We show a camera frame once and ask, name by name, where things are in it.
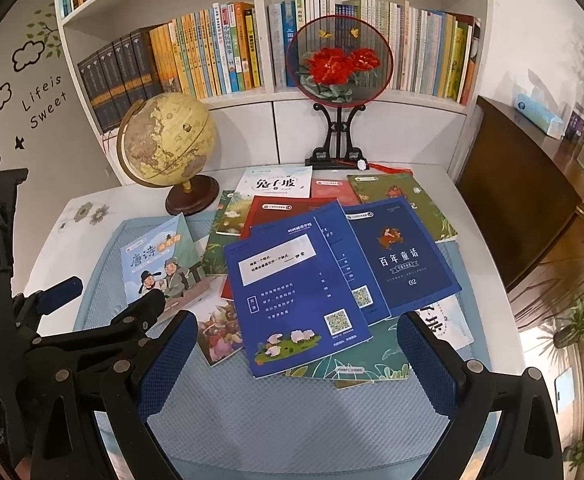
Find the globe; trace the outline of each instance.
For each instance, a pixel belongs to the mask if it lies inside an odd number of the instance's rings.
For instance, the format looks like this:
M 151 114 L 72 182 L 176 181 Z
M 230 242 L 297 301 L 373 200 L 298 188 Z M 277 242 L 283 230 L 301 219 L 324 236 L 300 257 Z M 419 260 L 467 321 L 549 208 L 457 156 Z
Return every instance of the globe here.
M 171 214 L 194 214 L 218 194 L 218 183 L 199 175 L 214 150 L 216 126 L 205 105 L 179 92 L 137 101 L 121 121 L 117 155 L 123 171 L 147 187 L 173 186 Z

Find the tissue box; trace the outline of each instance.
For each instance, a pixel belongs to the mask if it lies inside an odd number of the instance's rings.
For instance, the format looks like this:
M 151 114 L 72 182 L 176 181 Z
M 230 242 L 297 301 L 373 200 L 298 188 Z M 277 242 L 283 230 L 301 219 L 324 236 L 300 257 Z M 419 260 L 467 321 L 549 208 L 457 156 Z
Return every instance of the tissue box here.
M 553 114 L 536 101 L 532 101 L 525 94 L 518 94 L 516 96 L 515 107 L 550 137 L 559 140 L 562 138 L 565 124 L 563 123 L 563 119 L 558 117 L 558 115 Z

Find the white desk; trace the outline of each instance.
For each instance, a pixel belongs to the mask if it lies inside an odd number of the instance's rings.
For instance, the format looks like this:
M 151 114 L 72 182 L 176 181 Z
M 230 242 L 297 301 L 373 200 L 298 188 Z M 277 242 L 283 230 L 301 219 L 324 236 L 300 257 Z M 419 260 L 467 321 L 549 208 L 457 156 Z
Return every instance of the white desk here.
M 413 170 L 416 180 L 458 231 L 457 243 L 472 282 L 492 371 L 522 373 L 523 350 L 505 288 L 476 222 L 459 192 L 441 166 L 432 164 L 400 166 Z M 314 175 L 334 180 L 344 179 L 347 174 L 353 173 L 361 172 L 315 171 Z M 213 171 L 208 174 L 217 179 L 221 190 L 234 189 L 243 174 L 243 168 Z M 149 189 L 134 184 L 70 200 L 38 255 L 24 293 L 28 295 L 49 288 L 69 276 L 78 276 L 85 286 L 103 248 L 120 223 L 129 218 L 167 215 L 165 197 L 168 191 L 168 188 Z M 75 212 L 86 202 L 93 205 L 90 213 L 101 205 L 109 206 L 108 214 L 96 225 L 91 225 L 89 218 L 80 222 L 74 221 Z M 215 209 L 216 205 L 217 201 L 210 209 Z M 40 323 L 40 335 L 70 332 L 80 302 L 81 298 L 77 298 L 50 316 L 45 316 Z

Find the red book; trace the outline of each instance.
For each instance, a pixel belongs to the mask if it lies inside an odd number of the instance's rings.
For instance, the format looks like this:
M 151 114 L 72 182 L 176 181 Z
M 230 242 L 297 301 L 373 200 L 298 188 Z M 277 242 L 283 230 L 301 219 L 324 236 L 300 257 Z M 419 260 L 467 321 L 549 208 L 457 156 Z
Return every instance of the red book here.
M 288 198 L 284 196 L 255 196 L 249 206 L 248 216 L 241 231 L 239 239 L 249 238 L 251 227 L 254 225 L 275 222 L 290 216 L 300 215 L 308 211 L 314 211 L 328 202 L 336 200 L 335 197 L 323 198 Z M 221 298 L 233 300 L 232 290 L 230 290 L 230 280 L 225 279 L 225 285 L 221 291 Z
M 359 205 L 361 202 L 348 180 L 312 179 L 312 198 L 336 198 L 341 205 Z

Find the screw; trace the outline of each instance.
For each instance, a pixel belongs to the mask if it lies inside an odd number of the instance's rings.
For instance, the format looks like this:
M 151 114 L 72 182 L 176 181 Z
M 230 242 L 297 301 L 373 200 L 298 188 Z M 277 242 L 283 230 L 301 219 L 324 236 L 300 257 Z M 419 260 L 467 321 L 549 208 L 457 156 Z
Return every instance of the screw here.
M 66 370 L 65 368 L 63 368 L 62 370 L 57 371 L 56 375 L 54 376 L 54 379 L 56 379 L 56 381 L 58 381 L 59 383 L 62 383 L 69 376 L 70 376 L 70 370 Z
M 480 361 L 476 361 L 476 359 L 470 359 L 469 361 L 467 361 L 467 369 L 470 372 L 479 374 L 483 370 L 485 370 L 485 367 L 483 366 L 483 363 L 481 363 Z
M 540 370 L 538 368 L 534 367 L 528 368 L 527 373 L 531 378 L 533 378 L 536 381 L 542 378 L 542 374 L 540 373 Z
M 120 361 L 114 363 L 114 371 L 117 374 L 122 374 L 128 370 L 130 370 L 130 361 L 127 359 L 121 359 Z

